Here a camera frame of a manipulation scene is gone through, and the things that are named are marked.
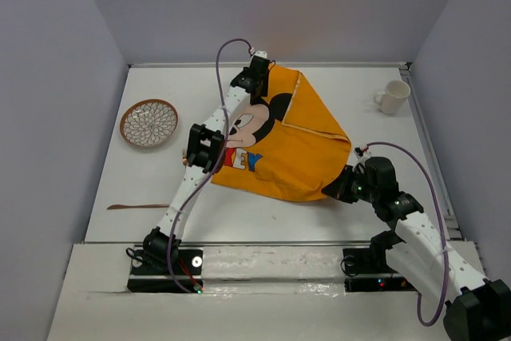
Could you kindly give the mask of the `orange Mickey Mouse placemat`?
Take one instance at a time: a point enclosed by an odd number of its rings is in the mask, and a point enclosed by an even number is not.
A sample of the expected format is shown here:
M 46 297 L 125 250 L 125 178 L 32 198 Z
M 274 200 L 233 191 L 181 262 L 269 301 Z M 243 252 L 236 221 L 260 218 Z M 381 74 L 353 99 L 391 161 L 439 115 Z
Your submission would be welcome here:
M 291 202 L 324 199 L 351 142 L 306 77 L 275 66 L 268 93 L 231 120 L 214 184 Z

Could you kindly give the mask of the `floral patterned brown-rim plate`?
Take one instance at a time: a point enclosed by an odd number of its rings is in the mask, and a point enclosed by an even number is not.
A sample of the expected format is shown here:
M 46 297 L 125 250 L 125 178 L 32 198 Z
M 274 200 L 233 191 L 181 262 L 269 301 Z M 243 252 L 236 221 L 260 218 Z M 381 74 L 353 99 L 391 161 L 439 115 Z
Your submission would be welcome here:
M 171 103 L 147 99 L 125 110 L 119 130 L 128 145 L 151 149 L 168 141 L 176 131 L 178 122 L 178 113 Z

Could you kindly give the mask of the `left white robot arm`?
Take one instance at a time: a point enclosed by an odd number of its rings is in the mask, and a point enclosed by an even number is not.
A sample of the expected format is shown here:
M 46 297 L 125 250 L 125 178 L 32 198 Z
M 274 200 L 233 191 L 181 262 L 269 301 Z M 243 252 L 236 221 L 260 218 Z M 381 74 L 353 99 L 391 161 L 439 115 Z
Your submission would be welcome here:
M 269 66 L 267 53 L 255 52 L 249 66 L 220 95 L 218 109 L 190 128 L 180 186 L 165 215 L 143 241 L 143 257 L 156 271 L 167 273 L 176 266 L 186 222 L 201 189 L 223 164 L 230 128 L 251 101 L 267 95 Z

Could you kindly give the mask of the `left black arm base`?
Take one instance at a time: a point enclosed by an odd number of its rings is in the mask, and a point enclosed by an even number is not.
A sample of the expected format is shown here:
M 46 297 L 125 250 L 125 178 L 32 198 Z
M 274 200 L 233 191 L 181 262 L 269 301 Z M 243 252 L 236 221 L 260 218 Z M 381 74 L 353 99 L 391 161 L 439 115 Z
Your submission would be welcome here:
M 141 247 L 126 248 L 130 258 L 127 290 L 132 293 L 192 293 L 202 294 L 204 252 L 201 248 L 181 248 L 172 265 L 166 265 L 146 256 Z

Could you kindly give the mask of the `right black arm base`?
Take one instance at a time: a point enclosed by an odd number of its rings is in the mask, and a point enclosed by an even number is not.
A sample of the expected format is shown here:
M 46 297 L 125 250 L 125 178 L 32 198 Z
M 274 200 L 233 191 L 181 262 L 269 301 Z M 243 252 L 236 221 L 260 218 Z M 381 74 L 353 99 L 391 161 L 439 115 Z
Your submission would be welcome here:
M 377 265 L 369 248 L 344 248 L 340 268 L 348 293 L 414 291 L 413 285 L 398 272 Z

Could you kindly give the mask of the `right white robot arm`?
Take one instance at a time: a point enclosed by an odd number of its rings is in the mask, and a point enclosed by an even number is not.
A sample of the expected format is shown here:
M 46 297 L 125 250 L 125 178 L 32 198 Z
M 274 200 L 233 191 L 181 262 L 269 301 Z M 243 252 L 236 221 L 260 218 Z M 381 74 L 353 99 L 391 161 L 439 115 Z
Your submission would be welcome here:
M 367 252 L 369 265 L 391 269 L 418 292 L 418 299 L 436 304 L 425 327 L 441 320 L 452 340 L 503 340 L 510 336 L 510 288 L 490 280 L 468 263 L 433 224 L 424 208 L 399 186 L 395 169 L 385 157 L 370 157 L 345 166 L 323 188 L 323 194 L 353 204 L 371 205 L 388 230 L 374 236 Z

